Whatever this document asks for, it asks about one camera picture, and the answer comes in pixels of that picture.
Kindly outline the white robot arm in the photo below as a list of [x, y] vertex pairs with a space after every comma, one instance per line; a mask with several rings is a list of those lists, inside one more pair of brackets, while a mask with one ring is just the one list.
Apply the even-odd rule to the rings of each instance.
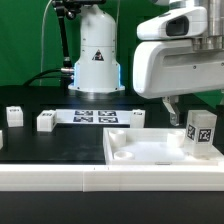
[[[137, 27], [141, 43], [133, 59], [133, 88], [162, 98], [170, 122], [183, 94], [224, 89], [224, 0], [151, 0], [169, 11]], [[69, 88], [89, 99], [122, 91], [116, 61], [116, 28], [98, 6], [81, 11], [81, 52]]]

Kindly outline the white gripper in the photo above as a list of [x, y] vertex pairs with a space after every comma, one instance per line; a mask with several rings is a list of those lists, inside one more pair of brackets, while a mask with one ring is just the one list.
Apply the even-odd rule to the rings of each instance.
[[224, 88], [224, 50], [196, 52], [189, 39], [142, 42], [134, 53], [133, 88], [147, 99], [163, 97], [170, 123], [178, 126], [174, 95]]

